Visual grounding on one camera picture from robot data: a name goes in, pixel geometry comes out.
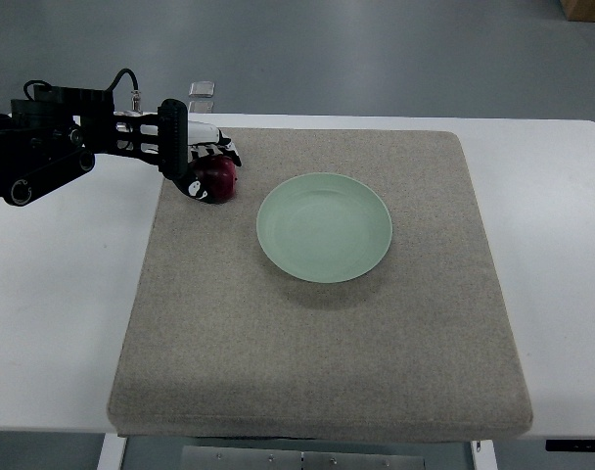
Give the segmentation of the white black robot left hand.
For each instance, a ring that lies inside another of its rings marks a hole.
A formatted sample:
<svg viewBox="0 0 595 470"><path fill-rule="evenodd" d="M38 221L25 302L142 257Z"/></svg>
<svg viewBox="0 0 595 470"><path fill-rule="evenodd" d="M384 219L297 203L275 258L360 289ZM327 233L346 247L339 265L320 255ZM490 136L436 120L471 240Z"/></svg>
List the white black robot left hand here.
<svg viewBox="0 0 595 470"><path fill-rule="evenodd" d="M175 185L181 193L193 199L195 198L189 192L189 185L196 180L192 170L194 160L202 157L223 155L233 161L236 166L236 172L237 167L242 166L240 155L233 140L213 124L189 121L188 149L187 171L183 177L175 181Z"/></svg>

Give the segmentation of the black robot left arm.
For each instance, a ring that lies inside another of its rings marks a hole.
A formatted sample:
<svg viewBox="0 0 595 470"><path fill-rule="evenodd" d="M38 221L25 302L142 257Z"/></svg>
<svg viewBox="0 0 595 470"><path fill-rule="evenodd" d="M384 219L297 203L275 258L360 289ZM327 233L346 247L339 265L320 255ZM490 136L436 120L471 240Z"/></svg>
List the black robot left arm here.
<svg viewBox="0 0 595 470"><path fill-rule="evenodd" d="M0 199L24 207L92 171L99 154L154 165L172 181L184 177L187 109L166 99L155 113L141 113L134 75L122 69L105 89L26 82L23 98L0 115ZM114 89L124 76L133 78L129 115L114 110Z"/></svg>

